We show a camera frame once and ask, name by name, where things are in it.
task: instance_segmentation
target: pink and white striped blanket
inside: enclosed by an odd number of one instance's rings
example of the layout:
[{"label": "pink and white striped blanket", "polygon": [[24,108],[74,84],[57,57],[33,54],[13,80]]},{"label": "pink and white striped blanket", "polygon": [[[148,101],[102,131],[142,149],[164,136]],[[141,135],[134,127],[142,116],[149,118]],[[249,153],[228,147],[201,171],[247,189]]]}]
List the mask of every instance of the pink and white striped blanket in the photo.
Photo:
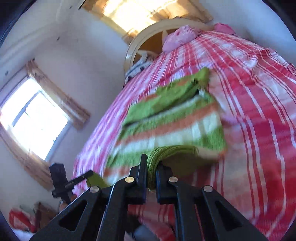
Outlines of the pink and white striped blanket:
[{"label": "pink and white striped blanket", "polygon": [[[158,86],[211,70],[209,92],[221,107],[228,152],[211,168],[197,170],[187,181],[211,185],[269,240],[280,240],[296,216],[296,69],[272,49],[218,32],[204,32],[188,44],[161,54],[117,96],[74,164],[74,176],[93,169],[103,177],[131,104]],[[118,178],[128,175],[121,170]],[[87,189],[86,183],[76,193]],[[173,206],[158,205],[149,193],[130,213],[143,222],[174,224]],[[173,240],[168,228],[156,229],[161,240]]]}]

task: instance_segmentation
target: pink pillow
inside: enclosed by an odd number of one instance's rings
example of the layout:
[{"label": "pink pillow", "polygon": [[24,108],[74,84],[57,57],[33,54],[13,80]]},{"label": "pink pillow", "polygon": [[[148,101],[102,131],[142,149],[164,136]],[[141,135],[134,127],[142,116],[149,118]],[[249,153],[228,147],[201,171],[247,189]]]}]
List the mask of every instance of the pink pillow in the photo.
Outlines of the pink pillow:
[{"label": "pink pillow", "polygon": [[225,33],[225,34],[235,34],[235,31],[227,24],[223,23],[216,23],[215,24],[215,31]]},{"label": "pink pillow", "polygon": [[175,32],[168,35],[163,44],[163,52],[168,53],[182,45],[191,42],[196,39],[201,30],[198,28],[191,28],[189,25],[185,25],[177,29]]}]

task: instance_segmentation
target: silver rivet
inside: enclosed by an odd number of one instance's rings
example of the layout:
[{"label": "silver rivet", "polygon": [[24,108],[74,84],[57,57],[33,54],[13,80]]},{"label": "silver rivet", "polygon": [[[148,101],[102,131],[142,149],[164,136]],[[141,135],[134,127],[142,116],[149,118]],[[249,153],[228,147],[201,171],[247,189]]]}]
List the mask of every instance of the silver rivet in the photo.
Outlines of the silver rivet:
[{"label": "silver rivet", "polygon": [[133,177],[126,177],[124,179],[127,183],[132,183],[135,179]]},{"label": "silver rivet", "polygon": [[98,186],[92,186],[89,191],[92,192],[92,193],[96,193],[100,190],[100,188]]},{"label": "silver rivet", "polygon": [[212,192],[213,188],[211,186],[204,186],[204,191],[205,192]]},{"label": "silver rivet", "polygon": [[169,180],[171,183],[176,183],[176,182],[178,181],[178,178],[176,178],[176,177],[170,177],[168,180]]}]

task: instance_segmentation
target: wooden headboard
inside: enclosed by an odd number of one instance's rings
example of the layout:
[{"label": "wooden headboard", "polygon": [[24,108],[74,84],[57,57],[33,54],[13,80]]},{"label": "wooden headboard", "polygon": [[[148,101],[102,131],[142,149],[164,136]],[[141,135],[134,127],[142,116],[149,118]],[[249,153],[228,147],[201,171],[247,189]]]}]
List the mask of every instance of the wooden headboard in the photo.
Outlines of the wooden headboard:
[{"label": "wooden headboard", "polygon": [[176,31],[184,25],[190,25],[193,28],[199,28],[204,31],[214,30],[214,26],[206,25],[202,22],[193,21],[186,18],[173,18],[159,21],[141,31],[131,42],[126,52],[124,61],[124,72],[140,59],[137,54],[138,50],[149,50],[160,54],[162,52],[162,36],[163,32],[168,34]]}]

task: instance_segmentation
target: red bag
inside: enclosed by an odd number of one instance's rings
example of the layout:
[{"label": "red bag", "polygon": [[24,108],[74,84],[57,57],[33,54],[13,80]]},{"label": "red bag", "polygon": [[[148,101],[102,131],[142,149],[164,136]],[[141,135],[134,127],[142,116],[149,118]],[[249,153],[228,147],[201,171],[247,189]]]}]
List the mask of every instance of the red bag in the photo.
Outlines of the red bag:
[{"label": "red bag", "polygon": [[35,216],[25,213],[20,209],[13,208],[9,212],[9,223],[15,229],[35,233],[37,231],[35,222]]}]

